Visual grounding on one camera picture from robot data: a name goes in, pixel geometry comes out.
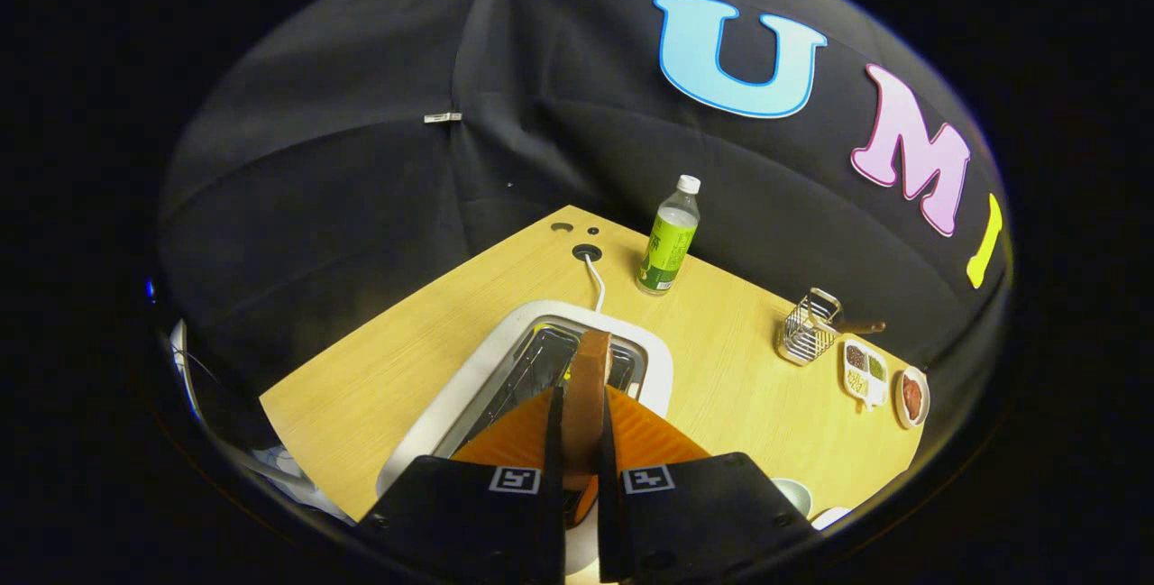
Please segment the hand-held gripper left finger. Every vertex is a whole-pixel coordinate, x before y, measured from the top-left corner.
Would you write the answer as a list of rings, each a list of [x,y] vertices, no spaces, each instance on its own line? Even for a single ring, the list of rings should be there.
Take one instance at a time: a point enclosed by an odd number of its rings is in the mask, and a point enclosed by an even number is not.
[[[359,540],[432,584],[564,582],[562,399],[539,398],[540,462],[415,457],[359,520]]]

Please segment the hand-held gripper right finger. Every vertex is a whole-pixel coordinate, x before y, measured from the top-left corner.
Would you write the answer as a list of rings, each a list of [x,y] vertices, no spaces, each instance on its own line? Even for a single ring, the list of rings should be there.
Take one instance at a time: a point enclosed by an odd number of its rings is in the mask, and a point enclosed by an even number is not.
[[[773,580],[819,540],[754,458],[704,451],[614,388],[605,397],[599,479],[600,582]]]

